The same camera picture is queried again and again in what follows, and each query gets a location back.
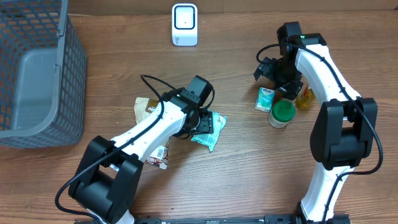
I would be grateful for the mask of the teal snack packet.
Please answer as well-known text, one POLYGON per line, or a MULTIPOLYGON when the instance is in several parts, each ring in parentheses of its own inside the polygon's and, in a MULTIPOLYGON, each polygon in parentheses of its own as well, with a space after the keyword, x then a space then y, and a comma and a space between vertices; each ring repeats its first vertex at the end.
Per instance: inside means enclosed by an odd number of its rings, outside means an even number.
POLYGON ((216 143, 220 137, 220 134, 225 127, 227 117, 222 116, 217 112, 213 112, 213 134, 199 134, 194 135, 191 141, 197 142, 203 146, 209 148, 210 152, 213 152, 216 143))

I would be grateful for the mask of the yellow dish soap bottle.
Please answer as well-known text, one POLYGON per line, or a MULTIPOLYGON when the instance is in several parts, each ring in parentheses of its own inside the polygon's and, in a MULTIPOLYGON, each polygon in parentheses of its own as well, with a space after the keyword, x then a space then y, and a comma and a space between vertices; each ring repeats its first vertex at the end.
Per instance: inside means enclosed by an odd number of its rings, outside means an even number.
POLYGON ((316 96, 313 90, 307 85, 303 91, 297 95, 295 105, 299 110, 309 110, 315 98, 316 96))

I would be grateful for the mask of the teal tissue pack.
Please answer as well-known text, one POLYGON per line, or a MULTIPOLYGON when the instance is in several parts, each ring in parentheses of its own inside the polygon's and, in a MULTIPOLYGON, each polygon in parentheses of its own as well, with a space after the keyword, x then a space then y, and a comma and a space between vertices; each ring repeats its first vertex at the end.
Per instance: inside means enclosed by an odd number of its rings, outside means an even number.
POLYGON ((254 105, 254 108, 256 110, 260 110, 263 112, 270 112, 272 109, 272 104, 275 96, 275 91, 270 90, 268 88, 260 87, 258 94, 257 94, 257 100, 254 105))

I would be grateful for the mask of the green lid jar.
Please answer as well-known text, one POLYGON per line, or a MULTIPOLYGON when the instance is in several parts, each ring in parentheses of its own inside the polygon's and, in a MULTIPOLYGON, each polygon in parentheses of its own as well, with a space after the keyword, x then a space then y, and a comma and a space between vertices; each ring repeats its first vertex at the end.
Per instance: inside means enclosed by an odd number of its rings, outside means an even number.
POLYGON ((268 122, 275 128, 283 128, 293 120, 296 110, 292 102, 278 101, 268 115, 268 122))

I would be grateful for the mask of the brown snack wrapper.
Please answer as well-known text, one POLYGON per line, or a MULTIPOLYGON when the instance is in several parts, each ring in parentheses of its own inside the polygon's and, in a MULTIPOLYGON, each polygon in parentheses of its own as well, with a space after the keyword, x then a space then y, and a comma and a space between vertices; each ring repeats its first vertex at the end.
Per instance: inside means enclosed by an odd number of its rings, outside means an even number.
MULTIPOLYGON (((146 119, 156 109, 158 103, 158 100, 137 97, 134 105, 136 124, 146 119)), ((166 169, 169 159, 169 142, 170 139, 164 141, 150 154, 146 161, 160 169, 166 169)))

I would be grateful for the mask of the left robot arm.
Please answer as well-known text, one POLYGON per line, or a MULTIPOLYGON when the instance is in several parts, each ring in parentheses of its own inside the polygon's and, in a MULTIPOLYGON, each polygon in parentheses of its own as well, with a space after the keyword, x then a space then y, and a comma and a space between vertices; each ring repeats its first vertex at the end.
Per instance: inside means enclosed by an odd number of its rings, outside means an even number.
POLYGON ((68 195, 92 223, 134 223, 129 212, 145 160, 170 137, 208 134, 212 113, 205 101, 214 96, 209 81, 195 76, 186 88, 159 95, 155 110, 132 129, 110 140, 97 136, 87 146, 68 195))

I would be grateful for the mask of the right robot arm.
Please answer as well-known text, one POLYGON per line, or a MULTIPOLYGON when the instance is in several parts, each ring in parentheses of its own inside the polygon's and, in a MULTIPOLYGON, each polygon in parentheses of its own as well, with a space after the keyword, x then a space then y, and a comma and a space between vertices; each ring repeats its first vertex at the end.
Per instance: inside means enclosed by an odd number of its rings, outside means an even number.
POLYGON ((267 77, 284 98, 296 100, 305 78, 320 110, 310 135, 316 161, 306 195, 291 215, 266 215, 266 223, 350 223, 336 215, 335 203, 349 175, 369 175, 383 161, 375 131, 377 103, 363 98, 334 64, 319 33, 304 34, 298 22, 277 30, 281 58, 259 59, 254 77, 267 77))

